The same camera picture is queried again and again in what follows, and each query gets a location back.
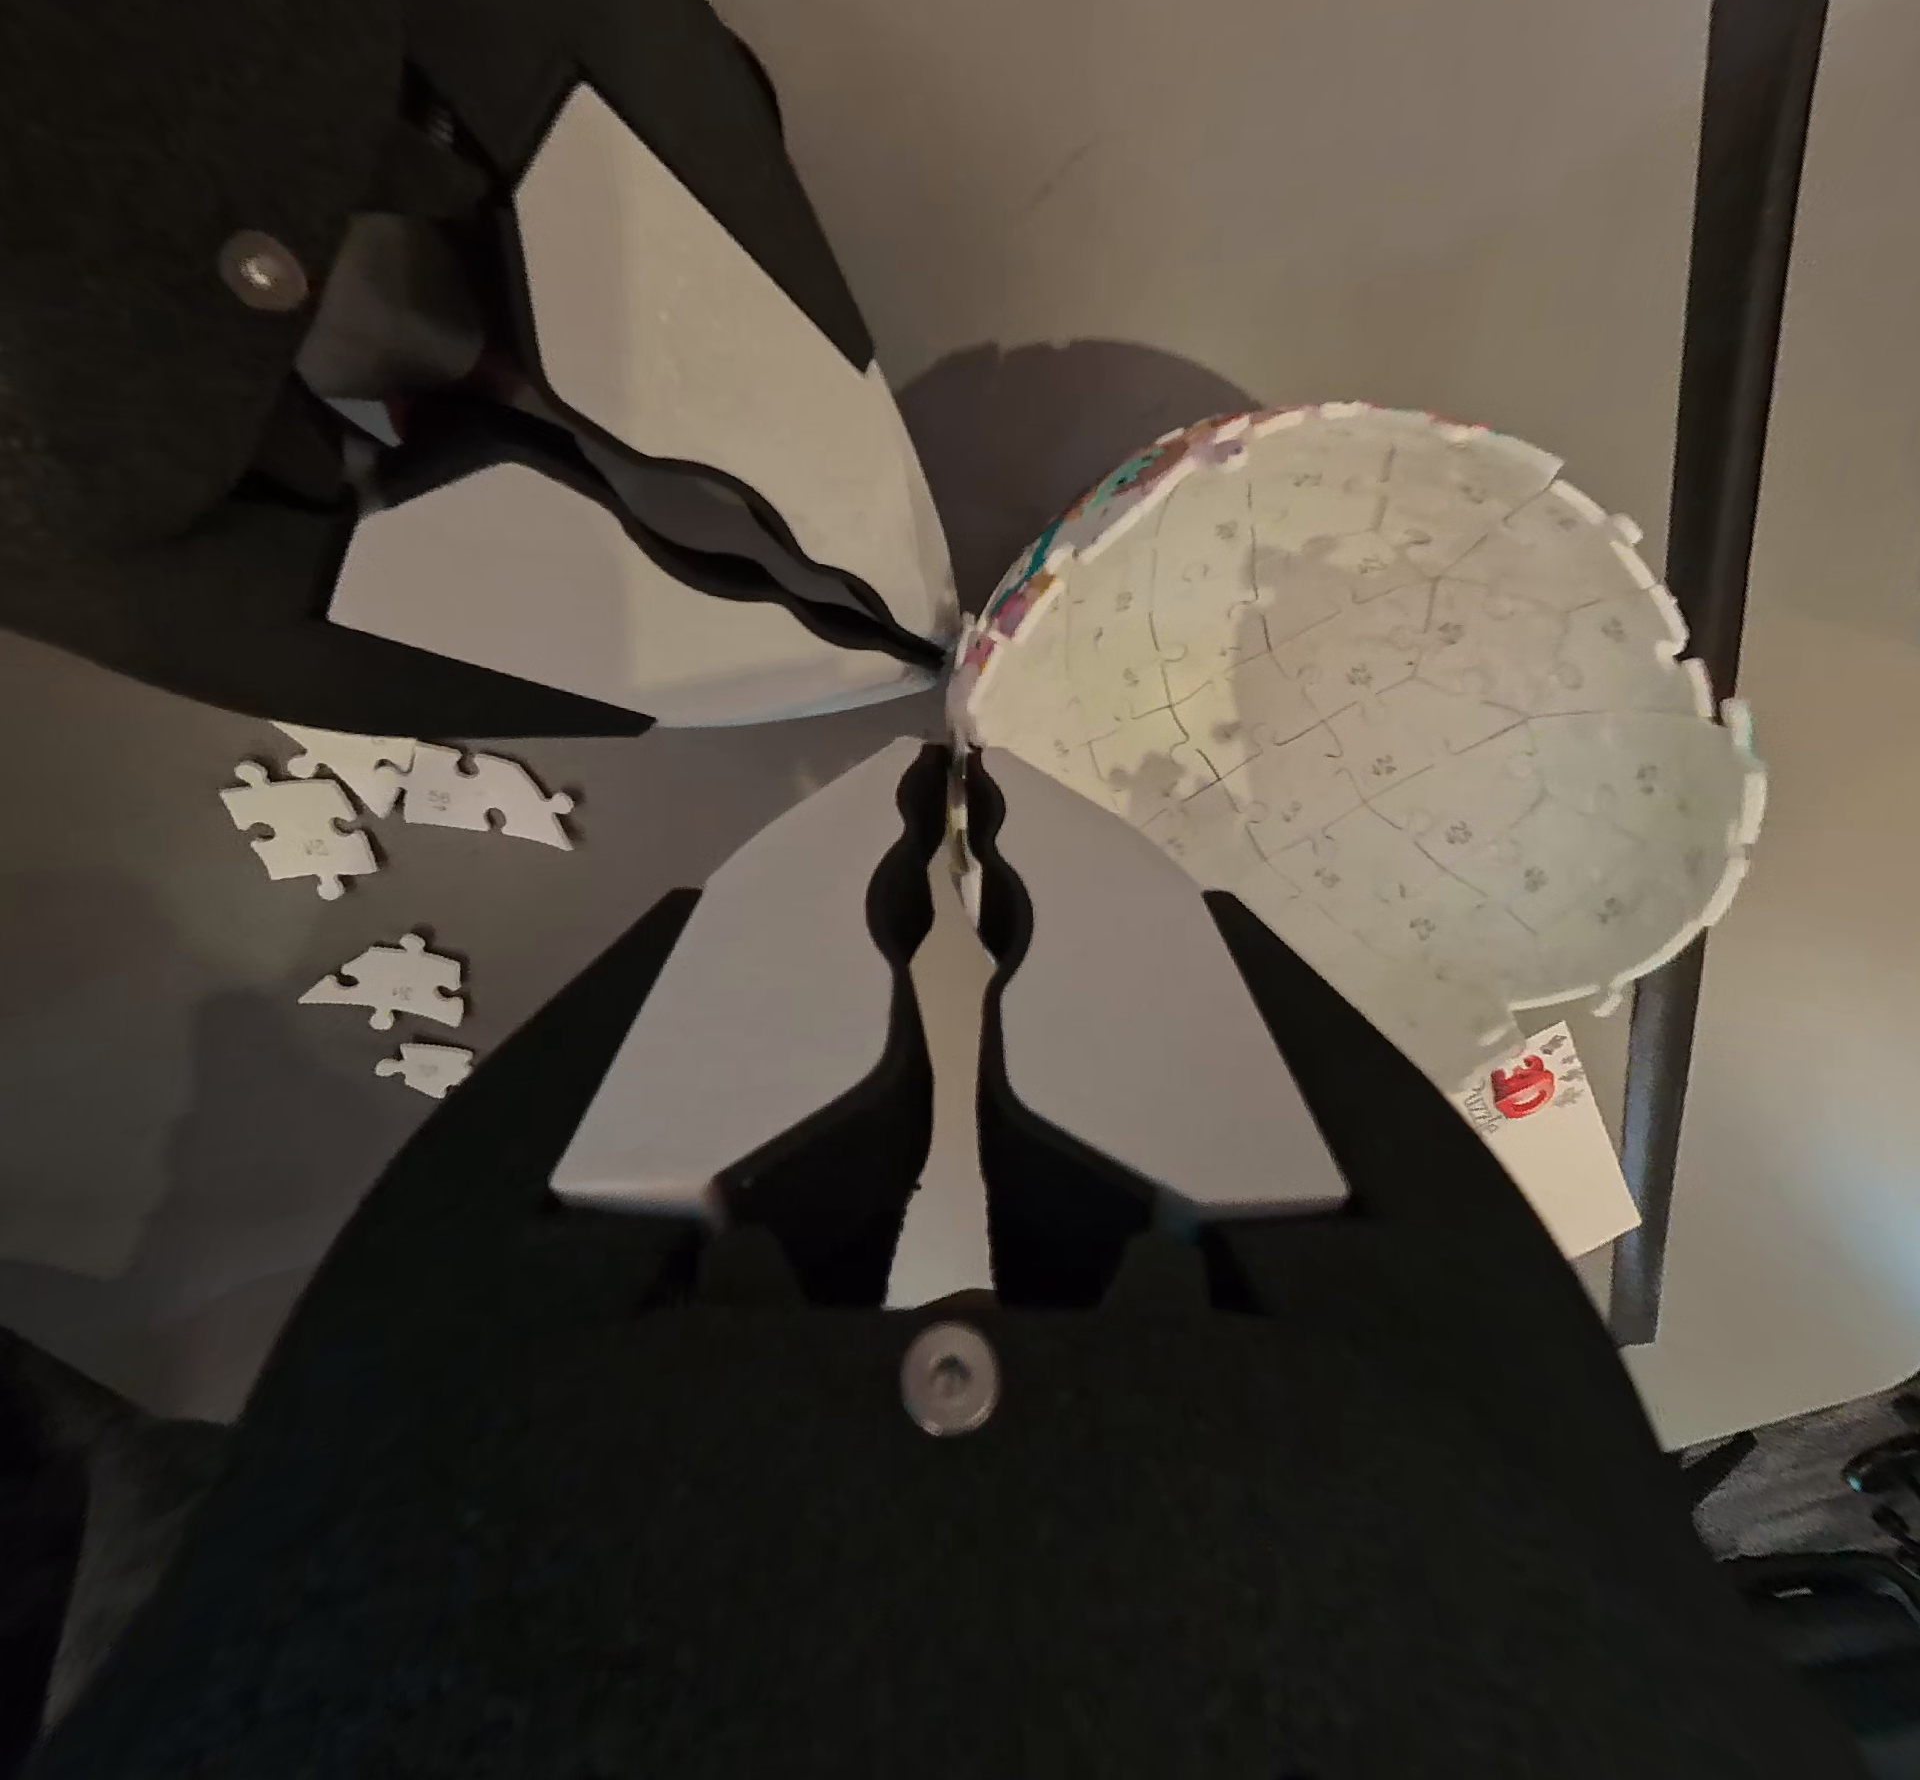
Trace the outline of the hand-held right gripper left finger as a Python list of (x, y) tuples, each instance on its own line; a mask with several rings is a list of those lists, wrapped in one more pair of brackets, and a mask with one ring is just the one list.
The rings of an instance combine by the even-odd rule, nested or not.
[(951, 753), (891, 742), (701, 890), (555, 1171), (577, 1210), (763, 1230), (811, 1302), (883, 1302), (936, 1073), (915, 992)]

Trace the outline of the white puzzle leaflet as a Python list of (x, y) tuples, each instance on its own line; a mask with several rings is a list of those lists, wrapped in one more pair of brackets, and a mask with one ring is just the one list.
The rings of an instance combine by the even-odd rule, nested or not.
[(1480, 1067), (1450, 1104), (1575, 1263), (1641, 1226), (1573, 1027), (1550, 1023)]

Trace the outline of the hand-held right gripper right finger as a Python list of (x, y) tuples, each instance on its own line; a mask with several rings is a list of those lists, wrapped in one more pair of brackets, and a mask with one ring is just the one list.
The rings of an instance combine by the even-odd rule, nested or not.
[(1127, 1247), (1350, 1202), (1202, 885), (1007, 747), (961, 764), (993, 1296), (1095, 1305)]

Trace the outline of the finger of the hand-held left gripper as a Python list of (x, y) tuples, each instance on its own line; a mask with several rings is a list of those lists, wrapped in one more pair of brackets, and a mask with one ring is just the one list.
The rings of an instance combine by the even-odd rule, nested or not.
[(665, 728), (852, 713), (948, 673), (713, 469), (446, 419), (373, 463), (333, 624)]
[(514, 188), (540, 388), (594, 444), (763, 500), (771, 543), (937, 667), (948, 531), (877, 363), (852, 363), (666, 162), (571, 85)]

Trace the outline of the colourful puzzle ball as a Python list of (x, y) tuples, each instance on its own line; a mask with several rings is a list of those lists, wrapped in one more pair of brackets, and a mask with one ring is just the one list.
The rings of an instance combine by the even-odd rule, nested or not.
[(971, 621), (961, 742), (1232, 893), (1444, 1090), (1736, 902), (1768, 773), (1641, 531), (1487, 427), (1171, 430)]

